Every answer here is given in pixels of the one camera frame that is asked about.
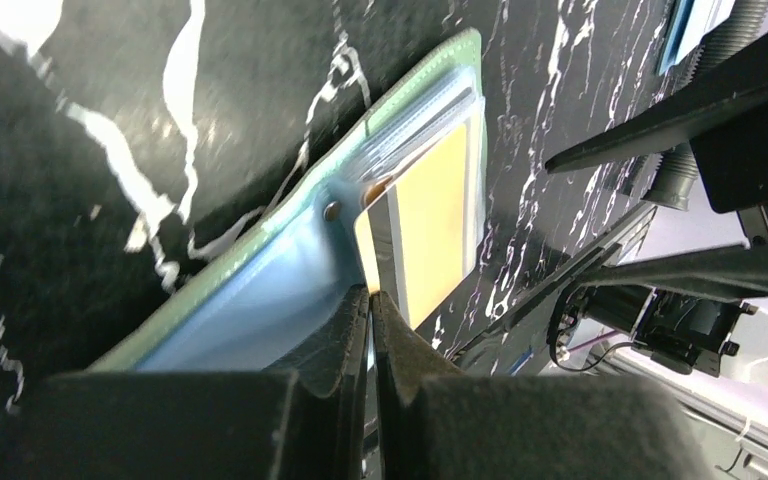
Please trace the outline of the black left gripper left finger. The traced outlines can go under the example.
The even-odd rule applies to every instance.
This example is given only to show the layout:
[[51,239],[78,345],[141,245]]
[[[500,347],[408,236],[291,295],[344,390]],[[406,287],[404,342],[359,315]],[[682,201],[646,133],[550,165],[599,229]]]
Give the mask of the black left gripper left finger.
[[350,288],[282,368],[80,373],[21,415],[23,479],[357,479],[369,295]]

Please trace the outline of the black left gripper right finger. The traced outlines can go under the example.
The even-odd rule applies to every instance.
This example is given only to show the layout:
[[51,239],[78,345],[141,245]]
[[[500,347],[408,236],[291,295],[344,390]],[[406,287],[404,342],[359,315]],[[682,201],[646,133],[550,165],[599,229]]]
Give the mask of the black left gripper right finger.
[[639,377],[471,376],[370,299],[387,479],[705,479],[677,401]]

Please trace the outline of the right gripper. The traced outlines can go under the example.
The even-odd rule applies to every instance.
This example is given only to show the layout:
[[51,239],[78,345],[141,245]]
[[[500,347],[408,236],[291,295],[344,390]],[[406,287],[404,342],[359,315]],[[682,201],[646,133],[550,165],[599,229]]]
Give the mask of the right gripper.
[[[667,150],[768,103],[768,33],[638,116],[545,162],[562,173]],[[768,205],[739,211],[748,246],[603,267],[579,277],[582,306],[637,306],[614,317],[637,352],[668,369],[718,375],[738,354],[738,321],[768,297]]]

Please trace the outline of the green card holder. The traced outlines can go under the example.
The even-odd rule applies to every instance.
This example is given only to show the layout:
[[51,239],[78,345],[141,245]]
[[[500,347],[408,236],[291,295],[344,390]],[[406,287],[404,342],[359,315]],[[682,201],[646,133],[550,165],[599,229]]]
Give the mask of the green card holder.
[[481,47],[480,33],[468,28],[429,52],[280,202],[91,370],[269,366],[320,330],[352,286],[367,287],[353,225],[372,189],[462,124],[474,150],[467,170],[469,275],[487,214]]

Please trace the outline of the gold credit card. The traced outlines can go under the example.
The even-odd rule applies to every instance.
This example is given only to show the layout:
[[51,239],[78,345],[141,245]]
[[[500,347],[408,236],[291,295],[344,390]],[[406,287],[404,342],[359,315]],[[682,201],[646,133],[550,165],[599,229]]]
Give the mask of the gold credit card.
[[367,287],[385,292],[417,328],[468,275],[467,170],[474,150],[465,125],[420,151],[375,195],[353,232]]

